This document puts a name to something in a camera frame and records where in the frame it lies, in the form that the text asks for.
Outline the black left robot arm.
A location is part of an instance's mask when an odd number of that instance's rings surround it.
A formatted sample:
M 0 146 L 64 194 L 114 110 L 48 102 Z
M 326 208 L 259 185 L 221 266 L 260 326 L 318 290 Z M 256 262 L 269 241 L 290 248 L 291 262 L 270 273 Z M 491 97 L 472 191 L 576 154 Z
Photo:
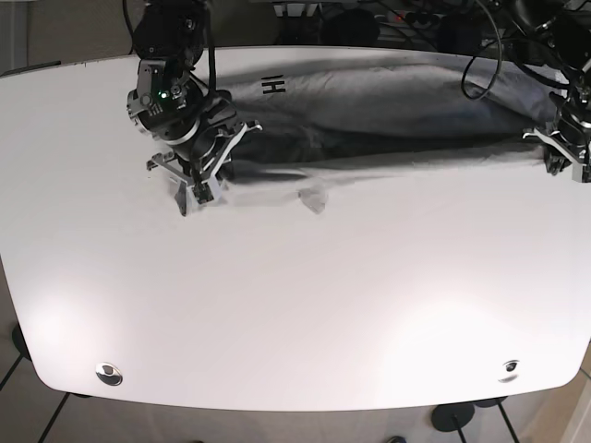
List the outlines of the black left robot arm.
M 556 107 L 552 122 L 524 132 L 545 145 L 549 174 L 573 168 L 573 180 L 590 181 L 590 30 L 558 1 L 505 1 L 504 9 L 521 33 L 508 39 L 514 64 L 530 78 L 551 88 Z M 533 46 L 543 63 L 566 81 L 546 78 L 531 69 L 523 56 Z

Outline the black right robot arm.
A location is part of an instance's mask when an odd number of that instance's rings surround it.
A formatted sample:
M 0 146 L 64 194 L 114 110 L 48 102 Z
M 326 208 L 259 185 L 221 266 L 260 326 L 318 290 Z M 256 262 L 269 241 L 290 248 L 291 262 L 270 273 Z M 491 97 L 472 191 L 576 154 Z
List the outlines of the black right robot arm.
M 217 87 L 211 8 L 206 1 L 149 1 L 132 33 L 139 57 L 127 113 L 142 133 L 169 147 L 148 170 L 162 168 L 177 183 L 182 215 L 221 199 L 231 153 L 261 128 L 243 121 L 232 96 Z

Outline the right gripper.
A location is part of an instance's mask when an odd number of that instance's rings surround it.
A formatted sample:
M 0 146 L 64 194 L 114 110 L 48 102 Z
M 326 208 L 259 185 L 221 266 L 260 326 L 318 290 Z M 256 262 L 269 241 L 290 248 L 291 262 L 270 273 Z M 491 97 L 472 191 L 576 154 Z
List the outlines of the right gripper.
M 127 114 L 140 132 L 172 150 L 182 172 L 197 182 L 193 195 L 199 204 L 221 199 L 219 171 L 245 134 L 262 129 L 256 120 L 243 120 L 231 93 L 218 88 L 213 60 L 207 63 L 206 79 L 177 60 L 140 60 Z

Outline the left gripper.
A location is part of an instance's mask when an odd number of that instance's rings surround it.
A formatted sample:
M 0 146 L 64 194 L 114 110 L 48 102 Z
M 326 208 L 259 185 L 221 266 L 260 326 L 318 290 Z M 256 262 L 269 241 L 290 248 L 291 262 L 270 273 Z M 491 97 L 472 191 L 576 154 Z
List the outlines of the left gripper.
M 523 138 L 544 146 L 548 174 L 557 175 L 571 166 L 575 182 L 590 183 L 590 87 L 574 84 L 562 93 L 551 91 L 549 99 L 556 108 L 553 120 L 526 129 Z

